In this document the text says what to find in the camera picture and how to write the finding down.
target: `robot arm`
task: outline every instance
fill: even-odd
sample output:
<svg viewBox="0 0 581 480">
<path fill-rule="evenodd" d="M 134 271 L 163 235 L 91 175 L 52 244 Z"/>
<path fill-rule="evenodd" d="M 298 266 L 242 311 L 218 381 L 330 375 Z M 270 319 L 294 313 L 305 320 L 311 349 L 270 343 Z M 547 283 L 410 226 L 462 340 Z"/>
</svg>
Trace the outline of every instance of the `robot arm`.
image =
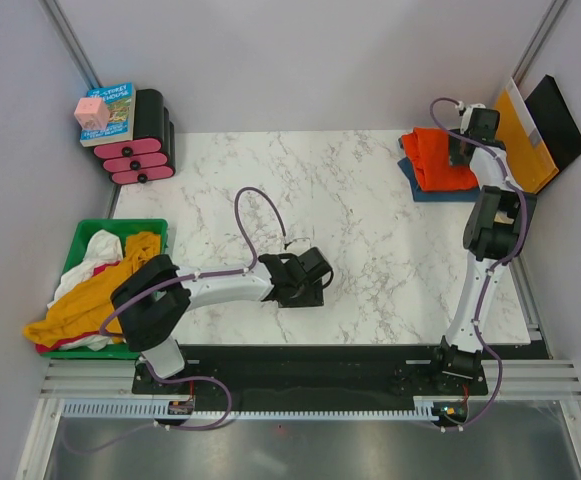
<svg viewBox="0 0 581 480">
<path fill-rule="evenodd" d="M 225 275 L 226 270 L 243 273 Z M 158 255 L 126 280 L 111 300 L 119 308 L 159 283 L 187 275 L 194 277 L 144 298 L 119 315 L 130 351 L 141 352 L 155 373 L 167 378 L 185 367 L 179 345 L 172 336 L 185 312 L 237 300 L 276 301 L 280 307 L 320 306 L 323 289 L 330 283 L 330 280 L 325 285 L 322 283 L 327 274 L 332 275 L 332 268 L 316 247 L 299 256 L 261 255 L 252 269 L 243 265 L 206 270 L 177 267 L 168 255 Z"/>
<path fill-rule="evenodd" d="M 507 265 L 498 265 L 494 270 L 491 267 L 513 251 L 521 234 L 519 198 L 510 184 L 519 190 L 521 187 L 510 172 L 504 145 L 494 138 L 499 124 L 498 112 L 481 104 L 467 108 L 460 105 L 459 111 L 463 116 L 460 133 L 486 145 L 502 161 L 505 170 L 504 174 L 485 149 L 450 138 L 450 163 L 469 165 L 481 193 L 464 231 L 463 246 L 468 250 L 466 278 L 454 319 L 441 341 L 439 365 L 444 374 L 473 379 L 480 369 L 483 349 L 476 337 L 473 320 L 484 283 L 490 276 L 479 315 L 479 329 L 483 331 L 499 281 L 508 269 Z M 536 196 L 523 194 L 529 226 Z"/>
</svg>

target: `pile of clothes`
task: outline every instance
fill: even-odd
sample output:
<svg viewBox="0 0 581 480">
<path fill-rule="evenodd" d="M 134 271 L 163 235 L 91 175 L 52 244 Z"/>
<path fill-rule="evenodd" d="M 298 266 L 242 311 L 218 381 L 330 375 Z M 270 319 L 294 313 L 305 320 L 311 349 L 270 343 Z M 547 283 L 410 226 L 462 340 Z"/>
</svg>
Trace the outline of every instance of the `pile of clothes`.
<svg viewBox="0 0 581 480">
<path fill-rule="evenodd" d="M 125 256 L 116 235 L 105 230 L 95 233 L 83 262 L 61 277 L 46 318 L 26 325 L 24 336 L 39 353 L 84 346 L 100 350 L 110 342 L 119 342 L 99 335 L 99 327 L 114 311 L 110 295 L 160 251 L 161 236 L 155 233 L 129 236 Z M 119 321 L 110 323 L 108 330 L 121 333 Z"/>
<path fill-rule="evenodd" d="M 436 128 L 415 128 L 401 137 L 406 158 L 399 161 L 415 202 L 474 202 L 479 184 L 469 167 L 451 166 L 448 134 Z"/>
</svg>

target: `white cloth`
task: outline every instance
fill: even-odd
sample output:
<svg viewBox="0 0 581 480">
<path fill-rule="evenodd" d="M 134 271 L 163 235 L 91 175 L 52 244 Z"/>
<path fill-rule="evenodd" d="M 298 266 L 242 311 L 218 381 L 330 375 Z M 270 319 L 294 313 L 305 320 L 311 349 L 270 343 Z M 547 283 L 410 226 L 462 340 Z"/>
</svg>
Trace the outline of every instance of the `white cloth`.
<svg viewBox="0 0 581 480">
<path fill-rule="evenodd" d="M 61 345 L 59 350 L 71 350 L 77 347 L 88 347 L 90 350 L 94 350 L 98 352 L 99 350 L 103 349 L 106 345 L 112 343 L 112 339 L 110 337 L 104 337 L 103 335 L 90 335 L 89 337 L 83 337 L 79 340 L 75 340 L 74 342 L 66 343 L 65 345 Z"/>
<path fill-rule="evenodd" d="M 99 230 L 88 242 L 83 262 L 61 275 L 59 286 L 54 292 L 54 299 L 48 304 L 48 308 L 81 282 L 91 278 L 95 268 L 119 262 L 122 258 L 123 250 L 119 237 L 105 230 Z"/>
</svg>

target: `marble table surface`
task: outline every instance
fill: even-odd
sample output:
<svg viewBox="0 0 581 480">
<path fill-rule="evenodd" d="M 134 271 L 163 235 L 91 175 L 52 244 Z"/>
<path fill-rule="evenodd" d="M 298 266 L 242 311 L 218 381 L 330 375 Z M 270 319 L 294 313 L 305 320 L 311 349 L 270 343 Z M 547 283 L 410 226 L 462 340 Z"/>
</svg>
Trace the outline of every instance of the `marble table surface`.
<svg viewBox="0 0 581 480">
<path fill-rule="evenodd" d="M 178 265 L 249 261 L 233 217 L 243 186 L 277 204 L 289 238 L 308 238 L 335 270 L 325 306 L 233 302 L 186 313 L 182 344 L 437 344 L 466 272 L 470 204 L 415 204 L 397 167 L 399 131 L 180 134 L 177 174 L 121 189 L 115 218 L 165 218 Z M 259 253 L 282 249 L 267 203 L 242 198 Z M 484 337 L 529 343 L 512 277 L 500 282 Z"/>
</svg>

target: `yellow folder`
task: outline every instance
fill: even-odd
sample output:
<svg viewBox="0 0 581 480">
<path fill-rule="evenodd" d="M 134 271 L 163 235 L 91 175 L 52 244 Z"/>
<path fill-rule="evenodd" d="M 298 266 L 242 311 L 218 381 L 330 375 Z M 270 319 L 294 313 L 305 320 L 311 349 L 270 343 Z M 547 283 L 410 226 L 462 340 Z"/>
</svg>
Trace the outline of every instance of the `yellow folder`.
<svg viewBox="0 0 581 480">
<path fill-rule="evenodd" d="M 506 146 L 512 175 L 526 192 L 538 193 L 559 170 L 512 79 L 494 108 L 500 114 L 496 137 Z"/>
</svg>

